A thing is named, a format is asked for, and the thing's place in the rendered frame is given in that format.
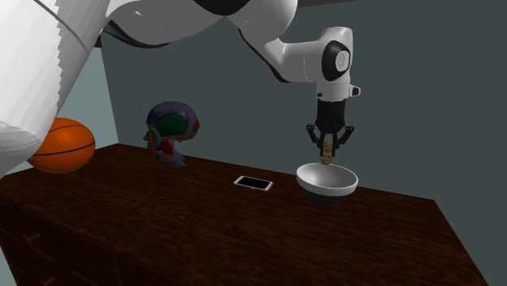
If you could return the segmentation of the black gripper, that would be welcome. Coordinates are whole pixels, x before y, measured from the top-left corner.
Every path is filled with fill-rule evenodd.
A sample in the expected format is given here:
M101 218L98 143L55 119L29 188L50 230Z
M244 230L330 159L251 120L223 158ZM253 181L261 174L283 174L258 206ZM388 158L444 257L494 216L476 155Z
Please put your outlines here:
M335 102L318 100L315 125L320 131L320 136L315 134L315 126L312 123L308 123L305 126L311 141L318 148L320 155L323 154L323 141L327 134L332 134L332 157L336 156L336 151L341 145L344 145L353 134L354 126L345 123L345 105L345 100ZM344 129L344 133L338 136L342 128Z

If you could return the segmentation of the white bowl with dark base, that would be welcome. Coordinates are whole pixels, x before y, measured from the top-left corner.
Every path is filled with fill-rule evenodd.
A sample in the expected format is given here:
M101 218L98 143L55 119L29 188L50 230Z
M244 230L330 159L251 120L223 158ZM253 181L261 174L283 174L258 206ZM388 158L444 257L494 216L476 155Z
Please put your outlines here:
M358 177L347 168L319 162L297 168L297 183L307 200L318 207L339 205L358 186Z

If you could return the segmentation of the white smartphone with black screen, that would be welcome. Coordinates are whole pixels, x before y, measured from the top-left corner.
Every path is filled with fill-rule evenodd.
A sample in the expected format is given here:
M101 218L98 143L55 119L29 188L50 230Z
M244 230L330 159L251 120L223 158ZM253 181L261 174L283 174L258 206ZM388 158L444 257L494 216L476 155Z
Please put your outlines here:
M239 176L235 181L234 185L245 187L248 189L255 189L263 192L268 192L273 186L273 182L269 180L262 180L253 178L245 175Z

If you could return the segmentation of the dark wooden chest of drawers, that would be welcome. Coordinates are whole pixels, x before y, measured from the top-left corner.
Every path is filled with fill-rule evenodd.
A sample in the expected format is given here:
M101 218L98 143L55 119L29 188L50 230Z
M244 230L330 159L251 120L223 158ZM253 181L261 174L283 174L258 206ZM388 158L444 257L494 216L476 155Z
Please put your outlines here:
M320 208L294 175L121 144L0 179L0 245L19 286L488 286L432 200L361 187Z

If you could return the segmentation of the orange basketball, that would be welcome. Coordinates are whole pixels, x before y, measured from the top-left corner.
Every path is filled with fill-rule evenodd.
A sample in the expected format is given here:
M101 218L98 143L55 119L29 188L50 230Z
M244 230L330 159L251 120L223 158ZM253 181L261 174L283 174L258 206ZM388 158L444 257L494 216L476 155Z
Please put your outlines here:
M96 142L82 123L55 118L45 140L28 162L36 169L63 174L77 171L93 157Z

